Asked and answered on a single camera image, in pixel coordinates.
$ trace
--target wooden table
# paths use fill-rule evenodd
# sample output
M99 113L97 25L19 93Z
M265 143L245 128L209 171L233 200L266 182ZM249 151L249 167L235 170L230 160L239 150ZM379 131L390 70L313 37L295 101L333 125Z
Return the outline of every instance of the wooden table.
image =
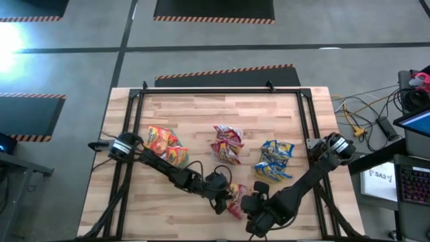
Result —
M322 136L338 132L330 94L327 87L311 87L316 117ZM103 131L118 135L122 131L128 88L112 90ZM312 136L310 117L308 127ZM189 148L190 161L200 160L205 175L222 164L217 161L210 144L214 142L215 124L226 124L244 130L240 166L229 167L233 182L253 186L252 166L260 157L260 146L271 139L294 143L294 157L288 161L286 173L292 179L271 185L271 194L292 185L308 170L308 160L294 94L156 94L145 95L139 135L148 135L148 125L172 128L183 146ZM98 153L94 165L107 159L107 153ZM115 163L98 167L91 176L78 235L85 234L100 217L108 204ZM351 178L347 167L339 167L329 174L335 202L345 218L359 232L363 225L359 214ZM271 231L269 240L320 239L313 192L307 193L296 221L290 227ZM329 231L329 213L325 210ZM237 220L227 211L216 215L207 199L188 194L169 183L166 177L142 164L135 164L128 197L123 239L135 240L247 240L247 220Z

